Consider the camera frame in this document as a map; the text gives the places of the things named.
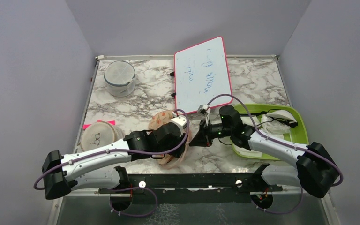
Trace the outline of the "floral mesh laundry bag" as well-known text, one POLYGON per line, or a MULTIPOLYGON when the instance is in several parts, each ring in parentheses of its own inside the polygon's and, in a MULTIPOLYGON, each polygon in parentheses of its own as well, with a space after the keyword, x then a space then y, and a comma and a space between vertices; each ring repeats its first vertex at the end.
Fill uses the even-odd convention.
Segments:
MULTIPOLYGON (((162 126, 170 122, 170 119, 173 118, 173 112, 171 110, 163 110, 155 114, 149 122, 148 129, 151 130, 160 130, 162 126)), ((183 139, 183 137, 175 137, 173 134, 168 133, 166 128, 163 131, 159 131, 159 135, 163 135, 163 138, 159 138, 160 141, 158 144, 158 152, 163 152, 170 150, 178 145, 183 139)), ((161 165, 164 169, 173 169, 178 167, 182 161, 186 158, 186 155, 189 150, 189 142, 191 140, 191 131, 189 131, 187 140, 183 143, 181 147, 177 150, 172 151, 171 153, 166 153, 163 157, 162 154, 160 155, 157 162, 161 165)))

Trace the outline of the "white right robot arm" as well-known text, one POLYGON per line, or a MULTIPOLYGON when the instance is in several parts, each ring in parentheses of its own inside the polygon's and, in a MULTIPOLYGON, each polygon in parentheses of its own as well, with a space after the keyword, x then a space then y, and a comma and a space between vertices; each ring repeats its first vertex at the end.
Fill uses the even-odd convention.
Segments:
POLYGON ((265 165, 255 171, 251 180, 256 190, 288 185, 323 198, 340 176, 337 165, 321 144, 305 145, 270 136, 245 124, 231 105, 221 107, 219 115, 221 123, 218 124, 212 124, 208 118, 200 121, 199 131, 190 146, 209 147, 214 139, 229 137, 237 147, 266 153, 288 164, 282 167, 265 165))

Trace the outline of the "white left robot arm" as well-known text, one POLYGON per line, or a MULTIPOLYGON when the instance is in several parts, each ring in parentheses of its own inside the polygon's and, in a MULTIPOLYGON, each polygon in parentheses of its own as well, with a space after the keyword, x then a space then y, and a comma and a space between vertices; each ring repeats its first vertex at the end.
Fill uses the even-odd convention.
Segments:
POLYGON ((83 153, 62 155, 59 150, 54 150, 47 154, 37 181, 43 181, 41 189, 47 200, 84 188, 113 188, 121 193, 129 186, 123 169, 115 167, 100 173, 97 170, 173 153, 185 145, 187 136, 186 121, 170 121, 157 130, 133 131, 113 143, 83 153))

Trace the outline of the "beige cylindrical mesh laundry bag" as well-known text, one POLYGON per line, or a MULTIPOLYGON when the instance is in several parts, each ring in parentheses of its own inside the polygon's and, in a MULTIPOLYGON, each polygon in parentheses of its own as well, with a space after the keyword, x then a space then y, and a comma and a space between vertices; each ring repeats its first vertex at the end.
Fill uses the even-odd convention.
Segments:
POLYGON ((111 144, 125 136, 117 125, 95 125, 83 130, 79 141, 80 151, 85 152, 111 144))

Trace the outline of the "white cylindrical mesh bag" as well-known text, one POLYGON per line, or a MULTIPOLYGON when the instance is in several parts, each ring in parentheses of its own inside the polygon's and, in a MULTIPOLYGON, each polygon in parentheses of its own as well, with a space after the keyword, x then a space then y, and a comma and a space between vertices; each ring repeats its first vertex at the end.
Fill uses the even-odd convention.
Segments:
POLYGON ((114 61, 107 66, 104 72, 107 91, 115 97, 130 95, 135 88, 135 80, 135 69, 126 61, 114 61))

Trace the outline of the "pink framed whiteboard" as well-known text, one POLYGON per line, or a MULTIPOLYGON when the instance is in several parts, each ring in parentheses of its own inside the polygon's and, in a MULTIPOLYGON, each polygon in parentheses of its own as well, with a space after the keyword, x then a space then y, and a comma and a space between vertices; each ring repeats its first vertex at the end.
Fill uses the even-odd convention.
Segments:
POLYGON ((232 85, 221 36, 178 51, 174 55, 175 108, 195 113, 230 104, 232 85))

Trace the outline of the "pink sticky note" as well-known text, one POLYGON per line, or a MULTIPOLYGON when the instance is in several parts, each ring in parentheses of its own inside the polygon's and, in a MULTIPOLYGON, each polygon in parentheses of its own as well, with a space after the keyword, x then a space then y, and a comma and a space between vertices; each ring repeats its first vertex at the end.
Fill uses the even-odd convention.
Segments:
POLYGON ((82 126, 83 130, 86 130, 88 127, 90 126, 95 126, 95 125, 102 125, 102 124, 109 124, 109 125, 116 125, 116 121, 115 120, 109 120, 109 121, 103 121, 103 120, 97 120, 94 123, 90 123, 90 124, 84 124, 82 126))

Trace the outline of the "green plastic tray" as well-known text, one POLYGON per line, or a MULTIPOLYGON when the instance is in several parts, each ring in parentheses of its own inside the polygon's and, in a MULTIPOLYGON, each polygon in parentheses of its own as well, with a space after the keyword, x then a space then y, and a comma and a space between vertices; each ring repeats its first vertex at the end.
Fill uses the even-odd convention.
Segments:
MULTIPOLYGON (((310 143, 307 130, 303 119, 299 112, 289 106, 283 105, 265 105, 265 104, 247 104, 247 108, 251 113, 262 113, 262 112, 272 112, 277 110, 285 110, 288 111, 293 117, 294 120, 298 123, 296 127, 290 127, 288 125, 281 124, 278 121, 273 121, 272 118, 261 114, 253 116, 254 121, 258 128, 267 133, 269 136, 273 136, 275 138, 280 138, 293 143, 300 143, 308 145, 310 143)), ((247 111, 242 107, 242 105, 235 105, 234 108, 240 114, 247 114, 247 111)), ((241 117, 245 124, 253 125, 251 119, 248 116, 241 117)), ((261 159, 261 160, 278 160, 277 158, 258 151, 249 151, 246 149, 242 149, 238 146, 232 145, 232 149, 234 152, 244 158, 253 158, 253 159, 261 159)))

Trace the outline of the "black mounting rail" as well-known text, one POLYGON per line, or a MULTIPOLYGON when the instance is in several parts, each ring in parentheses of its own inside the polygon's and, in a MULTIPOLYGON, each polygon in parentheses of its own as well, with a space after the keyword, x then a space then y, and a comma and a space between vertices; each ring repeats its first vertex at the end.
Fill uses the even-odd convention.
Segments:
POLYGON ((180 173, 121 175, 121 184, 101 188, 116 206, 130 204, 250 203, 252 193, 280 192, 282 187, 268 185, 261 177, 268 164, 255 172, 180 173))

